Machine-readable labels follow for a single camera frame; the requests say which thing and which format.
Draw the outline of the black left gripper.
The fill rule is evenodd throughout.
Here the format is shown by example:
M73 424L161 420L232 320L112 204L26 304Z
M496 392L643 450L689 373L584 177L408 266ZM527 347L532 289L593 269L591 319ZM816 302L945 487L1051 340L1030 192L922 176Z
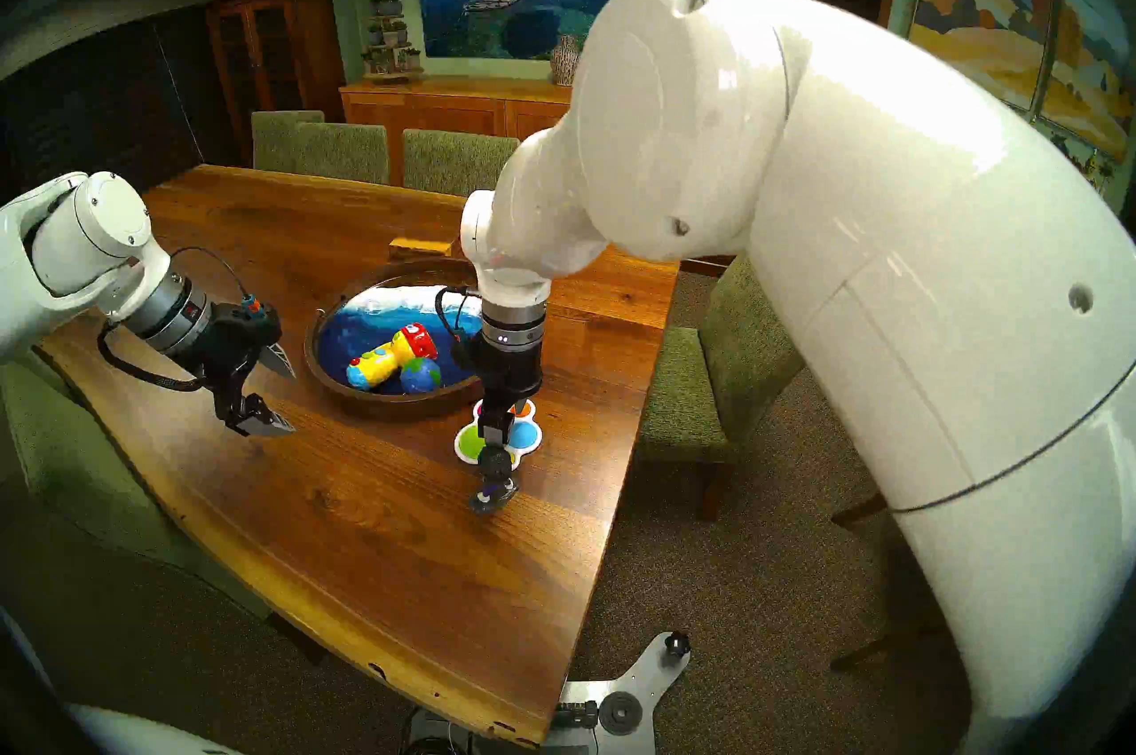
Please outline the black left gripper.
M296 371L279 345L282 325L276 309L259 300L211 304L208 322L182 354L182 366L214 396L216 418L242 437L284 437L296 428L273 412L258 394L244 395L247 377L257 364L283 378Z

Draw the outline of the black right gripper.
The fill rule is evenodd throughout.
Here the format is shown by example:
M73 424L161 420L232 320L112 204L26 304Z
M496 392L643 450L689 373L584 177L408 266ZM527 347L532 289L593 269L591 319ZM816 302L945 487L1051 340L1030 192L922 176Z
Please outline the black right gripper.
M483 335L460 335L453 346L453 359L462 369L474 374L485 389L503 392L512 399L483 399L477 416L478 434L486 447L500 448L509 443L519 400L531 399L543 384L542 341L528 346L503 351L488 343Z

